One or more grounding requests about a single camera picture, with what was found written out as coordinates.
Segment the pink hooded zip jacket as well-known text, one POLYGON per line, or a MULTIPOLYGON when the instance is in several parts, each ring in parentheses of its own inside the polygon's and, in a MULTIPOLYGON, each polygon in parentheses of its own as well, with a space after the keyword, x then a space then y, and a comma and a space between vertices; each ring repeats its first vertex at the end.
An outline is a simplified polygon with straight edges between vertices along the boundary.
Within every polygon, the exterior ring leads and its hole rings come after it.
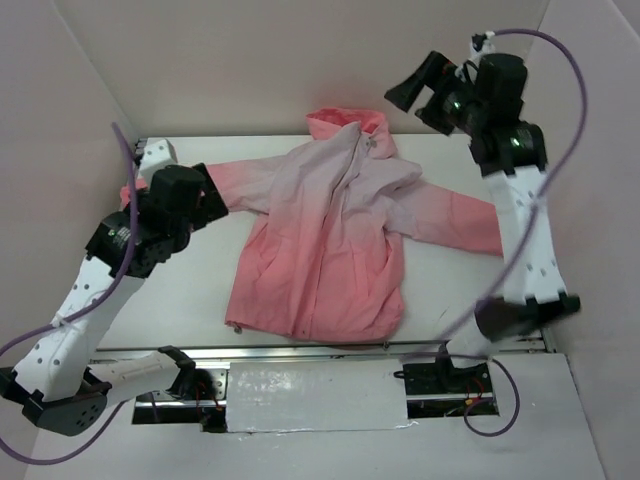
POLYGON ((384 114, 322 108, 306 122, 310 141, 286 154, 208 166, 228 209, 256 214, 228 326, 379 341, 404 314, 405 238, 501 254, 495 207, 427 182, 400 158, 384 114))

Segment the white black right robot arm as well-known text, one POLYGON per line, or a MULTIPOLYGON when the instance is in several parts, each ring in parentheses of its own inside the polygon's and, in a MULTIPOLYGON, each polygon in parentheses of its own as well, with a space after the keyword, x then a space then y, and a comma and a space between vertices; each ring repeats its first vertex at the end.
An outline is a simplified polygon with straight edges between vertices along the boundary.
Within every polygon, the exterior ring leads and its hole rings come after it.
POLYGON ((470 138, 470 153, 496 208, 505 267, 472 317, 449 334, 436 356, 435 379, 459 390, 470 369, 487 361, 500 343, 576 314, 578 295, 559 271, 547 213, 551 175, 539 126, 521 119, 528 70, 505 53, 483 55, 457 66, 432 51, 385 98, 407 111, 423 88, 432 96, 417 117, 432 129, 470 138))

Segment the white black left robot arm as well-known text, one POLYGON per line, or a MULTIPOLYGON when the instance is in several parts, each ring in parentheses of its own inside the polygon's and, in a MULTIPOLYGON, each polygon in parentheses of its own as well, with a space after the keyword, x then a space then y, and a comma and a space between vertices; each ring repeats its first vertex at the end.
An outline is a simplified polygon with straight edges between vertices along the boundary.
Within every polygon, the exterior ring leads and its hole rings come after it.
POLYGON ((36 427, 73 437, 102 412, 151 391, 189 396, 195 362, 174 346, 133 360, 93 365, 116 316, 155 267, 183 251, 192 233, 228 209, 207 168, 169 165, 98 224, 78 276, 31 351, 1 371, 1 395, 36 427))

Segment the aluminium table edge rail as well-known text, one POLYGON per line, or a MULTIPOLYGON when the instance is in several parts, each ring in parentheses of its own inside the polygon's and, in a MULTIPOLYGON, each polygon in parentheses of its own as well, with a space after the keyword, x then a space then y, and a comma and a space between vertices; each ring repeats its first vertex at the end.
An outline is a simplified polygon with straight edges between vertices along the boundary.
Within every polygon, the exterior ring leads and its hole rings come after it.
MULTIPOLYGON (((352 344, 344 346, 326 345, 291 345, 291 346, 232 346, 232 347, 208 347, 208 348, 181 348, 181 350, 193 359, 199 368, 208 368, 205 365, 239 361, 326 361, 326 360, 365 360, 387 357, 405 357, 419 352, 437 352, 438 343, 409 343, 409 342, 385 342, 381 344, 365 345, 352 344)), ((110 364, 120 361, 139 359, 152 353, 152 350, 144 349, 116 349, 98 350, 94 353, 90 364, 110 364)), ((500 353, 547 353, 547 347, 540 335, 509 340, 502 344, 500 353)))

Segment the aluminium right side rail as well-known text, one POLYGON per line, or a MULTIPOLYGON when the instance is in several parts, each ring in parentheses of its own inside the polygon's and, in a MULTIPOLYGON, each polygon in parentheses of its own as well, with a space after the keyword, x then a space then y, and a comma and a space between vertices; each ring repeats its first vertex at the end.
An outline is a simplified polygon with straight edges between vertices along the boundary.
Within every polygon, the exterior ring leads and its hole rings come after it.
POLYGON ((541 329, 541 337, 545 345, 545 350, 548 353, 557 353, 558 346, 554 336, 554 332, 551 327, 545 327, 541 329))

